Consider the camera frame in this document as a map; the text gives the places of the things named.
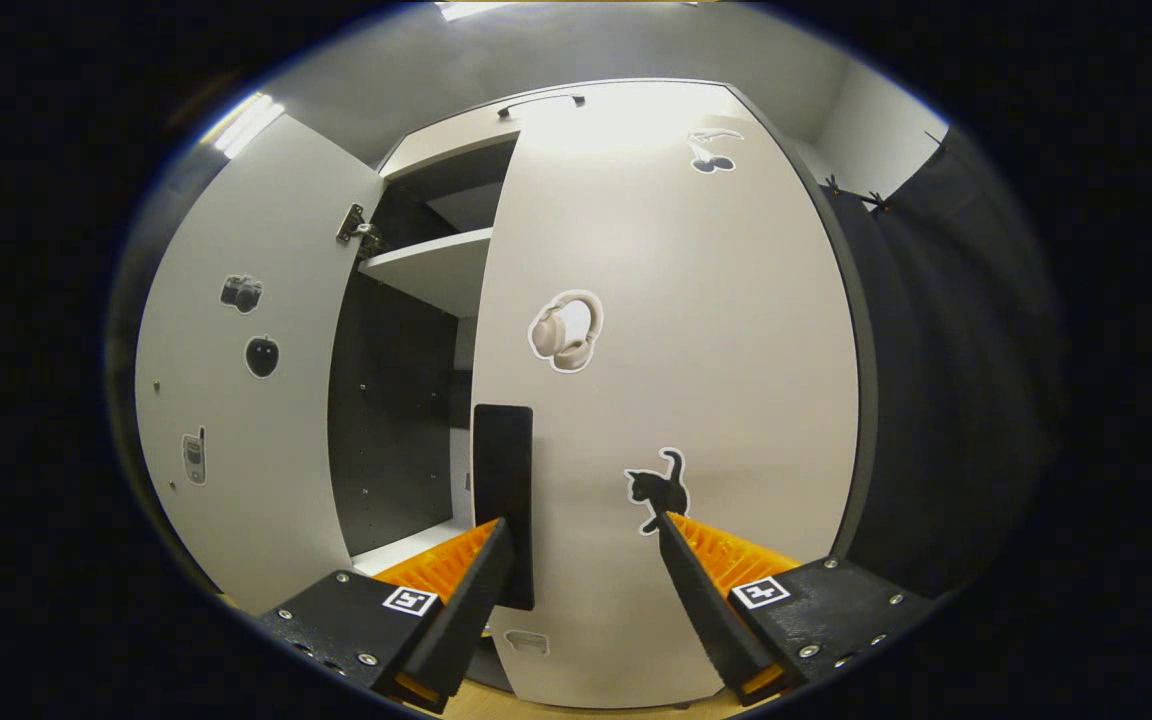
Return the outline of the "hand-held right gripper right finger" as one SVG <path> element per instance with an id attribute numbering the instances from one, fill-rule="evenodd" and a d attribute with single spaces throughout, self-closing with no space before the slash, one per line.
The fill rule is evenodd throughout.
<path id="1" fill-rule="evenodd" d="M 657 514 L 655 537 L 710 665 L 744 707 L 833 682 L 937 609 L 840 556 L 799 562 L 677 511 Z"/>

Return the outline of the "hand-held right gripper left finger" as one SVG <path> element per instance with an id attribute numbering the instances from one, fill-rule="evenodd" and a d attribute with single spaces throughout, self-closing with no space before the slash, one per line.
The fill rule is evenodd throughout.
<path id="1" fill-rule="evenodd" d="M 367 694 L 440 714 L 456 696 L 515 569 L 508 520 L 467 530 L 376 577 L 339 570 L 256 626 Z"/>

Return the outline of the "white shoe cabinet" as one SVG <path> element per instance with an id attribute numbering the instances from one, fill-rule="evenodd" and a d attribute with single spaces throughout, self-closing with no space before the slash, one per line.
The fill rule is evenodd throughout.
<path id="1" fill-rule="evenodd" d="M 677 79 L 622 79 L 543 88 L 530 94 L 626 97 L 630 85 L 690 88 L 704 100 L 712 94 L 732 94 L 744 103 L 794 164 L 827 232 L 823 219 L 826 191 L 809 167 L 804 150 L 778 136 L 753 103 L 733 88 Z M 384 252 L 494 228 L 516 141 L 467 152 L 401 179 L 384 179 L 387 191 L 379 210 Z M 457 318 L 444 313 L 361 273 L 349 283 L 332 369 L 329 442 L 340 521 L 353 553 L 397 541 L 438 521 L 467 523 L 472 510 L 472 475 L 468 469 L 452 468 L 450 438 L 465 433 L 477 406 L 472 397 L 476 333 L 477 314 Z"/>

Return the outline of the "white door with camera sticker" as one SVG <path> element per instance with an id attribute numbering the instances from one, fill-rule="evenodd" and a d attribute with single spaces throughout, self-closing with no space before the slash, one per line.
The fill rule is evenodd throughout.
<path id="1" fill-rule="evenodd" d="M 175 535 L 252 614 L 348 568 L 329 473 L 329 369 L 381 179 L 278 118 L 188 210 L 143 309 L 141 448 Z"/>

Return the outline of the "white door with headphone sticker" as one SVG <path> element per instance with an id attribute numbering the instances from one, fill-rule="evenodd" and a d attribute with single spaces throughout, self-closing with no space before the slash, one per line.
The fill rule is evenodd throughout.
<path id="1" fill-rule="evenodd" d="M 626 88 L 529 120 L 495 211 L 475 404 L 532 429 L 535 611 L 498 609 L 520 700 L 639 708 L 721 688 L 632 471 L 690 518 L 827 555 L 858 450 L 858 351 L 817 206 L 732 94 Z"/>

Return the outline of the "white cabinet shelf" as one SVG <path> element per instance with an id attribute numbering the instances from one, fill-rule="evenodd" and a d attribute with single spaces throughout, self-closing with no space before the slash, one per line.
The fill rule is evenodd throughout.
<path id="1" fill-rule="evenodd" d="M 351 559 L 353 570 L 366 575 L 366 577 L 376 577 L 381 571 L 402 564 L 402 562 L 420 555 L 439 544 L 452 541 L 471 529 L 472 525 L 467 524 L 465 521 L 444 521 L 444 523 L 420 530 L 420 532 L 399 538 L 397 541 L 382 544 L 376 550 L 358 553 Z"/>
<path id="2" fill-rule="evenodd" d="M 362 260 L 357 273 L 425 302 L 444 313 L 479 314 L 493 228 L 414 243 Z"/>

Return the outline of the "white cabinet drawer front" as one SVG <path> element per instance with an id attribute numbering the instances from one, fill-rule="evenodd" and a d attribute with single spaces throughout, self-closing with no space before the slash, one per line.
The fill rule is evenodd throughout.
<path id="1" fill-rule="evenodd" d="M 463 113 L 439 120 L 433 124 L 408 132 L 397 142 L 378 169 L 381 179 L 397 181 L 416 170 L 430 167 L 439 161 L 465 156 L 467 152 L 488 149 L 506 141 L 517 138 L 529 120 L 524 122 L 502 122 L 497 118 L 497 109 L 529 97 L 547 97 L 552 94 L 530 94 L 522 99 L 495 103 L 484 108 L 467 109 Z"/>

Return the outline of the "black backdrop cloth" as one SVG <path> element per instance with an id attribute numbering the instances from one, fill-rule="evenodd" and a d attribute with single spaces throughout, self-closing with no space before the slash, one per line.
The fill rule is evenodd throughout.
<path id="1" fill-rule="evenodd" d="M 878 209 L 826 197 L 874 378 L 847 558 L 934 598 L 988 568 L 1059 455 L 1068 329 L 1033 223 L 972 136 L 948 129 Z"/>

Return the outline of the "ceiling light panel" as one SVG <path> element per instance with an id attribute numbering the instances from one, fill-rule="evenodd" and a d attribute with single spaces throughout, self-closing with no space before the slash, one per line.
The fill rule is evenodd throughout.
<path id="1" fill-rule="evenodd" d="M 250 94 L 200 136 L 198 145 L 220 152 L 227 160 L 236 159 L 256 137 L 285 115 L 285 105 L 273 96 Z"/>
<path id="2" fill-rule="evenodd" d="M 664 8 L 664 6 L 682 6 L 682 8 L 699 8 L 717 0 L 457 0 L 452 3 L 433 3 L 435 10 L 447 22 L 457 22 L 492 12 L 503 12 L 509 8 L 524 8 L 535 12 L 582 12 L 582 10 L 645 10 Z"/>

